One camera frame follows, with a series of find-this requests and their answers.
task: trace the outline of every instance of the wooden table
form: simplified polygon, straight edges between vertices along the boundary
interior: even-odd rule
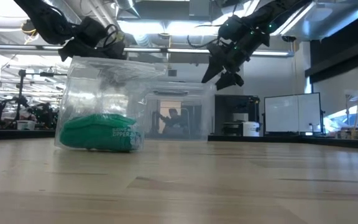
[[[132,154],[0,141],[0,223],[358,223],[358,149],[147,141]]]

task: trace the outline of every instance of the whiteboard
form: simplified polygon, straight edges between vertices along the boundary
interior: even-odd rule
[[[298,132],[298,97],[265,98],[266,131]]]
[[[319,93],[265,98],[265,119],[266,132],[319,133]]]

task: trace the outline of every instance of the white container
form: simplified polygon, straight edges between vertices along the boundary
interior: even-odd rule
[[[35,129],[35,121],[16,121],[17,130],[31,130]]]
[[[212,129],[215,85],[153,82],[145,97],[145,137],[206,141]]]
[[[259,123],[247,121],[243,124],[243,136],[259,137]]]

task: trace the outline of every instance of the green cloth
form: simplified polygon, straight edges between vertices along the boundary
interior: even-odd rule
[[[142,144],[142,136],[134,130],[134,124],[134,119],[119,114],[77,117],[63,125],[60,142],[74,148],[129,152]]]

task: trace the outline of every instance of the clear plastic container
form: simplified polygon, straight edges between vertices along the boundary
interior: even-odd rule
[[[212,131],[215,86],[208,83],[150,83],[146,139],[202,140]]]
[[[121,152],[141,149],[148,83],[165,72],[164,67],[148,63],[75,57],[60,103],[55,145]]]

